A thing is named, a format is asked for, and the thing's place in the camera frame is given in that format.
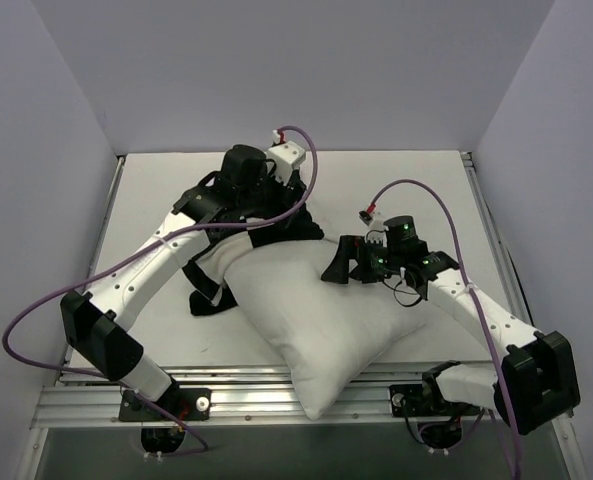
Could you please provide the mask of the black white checkered pillowcase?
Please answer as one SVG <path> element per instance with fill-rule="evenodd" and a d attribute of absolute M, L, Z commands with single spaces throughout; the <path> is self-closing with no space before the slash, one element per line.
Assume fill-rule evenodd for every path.
<path fill-rule="evenodd" d="M 189 296 L 190 313 L 194 317 L 212 316 L 237 306 L 226 283 L 227 269 L 255 248 L 280 242 L 322 240 L 324 231 L 306 206 L 288 220 L 248 230 L 226 230 L 225 236 L 210 241 L 203 250 L 182 268 L 194 287 Z"/>

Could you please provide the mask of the white pillow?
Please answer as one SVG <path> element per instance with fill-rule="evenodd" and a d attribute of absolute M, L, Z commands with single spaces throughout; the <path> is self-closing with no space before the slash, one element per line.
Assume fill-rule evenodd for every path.
<path fill-rule="evenodd" d="M 238 253 L 224 269 L 243 314 L 288 366 L 311 420 L 396 341 L 424 324 L 382 287 L 322 281 L 334 253 L 324 240 L 281 242 Z"/>

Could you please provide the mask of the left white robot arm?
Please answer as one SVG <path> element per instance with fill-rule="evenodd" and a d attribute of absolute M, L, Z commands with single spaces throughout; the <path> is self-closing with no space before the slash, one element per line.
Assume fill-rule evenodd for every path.
<path fill-rule="evenodd" d="M 142 408 L 166 419 L 184 404 L 179 384 L 148 357 L 129 333 L 154 295 L 181 272 L 193 287 L 194 316 L 228 311 L 237 301 L 216 254 L 233 262 L 255 247 L 286 240 L 317 240 L 322 231 L 302 200 L 306 151 L 279 141 L 267 151 L 237 144 L 173 204 L 142 245 L 143 256 L 60 301 L 69 345 L 105 378 L 142 396 Z"/>

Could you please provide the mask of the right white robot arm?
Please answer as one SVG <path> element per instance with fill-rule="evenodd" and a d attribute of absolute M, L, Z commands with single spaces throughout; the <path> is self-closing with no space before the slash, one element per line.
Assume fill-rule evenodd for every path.
<path fill-rule="evenodd" d="M 364 235 L 340 236 L 321 279 L 374 284 L 393 276 L 420 301 L 447 313 L 500 363 L 482 368 L 448 361 L 426 371 L 419 390 L 426 409 L 440 413 L 453 405 L 469 405 L 491 410 L 526 435 L 580 404 L 567 338 L 521 321 L 465 281 L 455 259 L 430 250 L 418 237 L 410 216 L 388 219 Z"/>

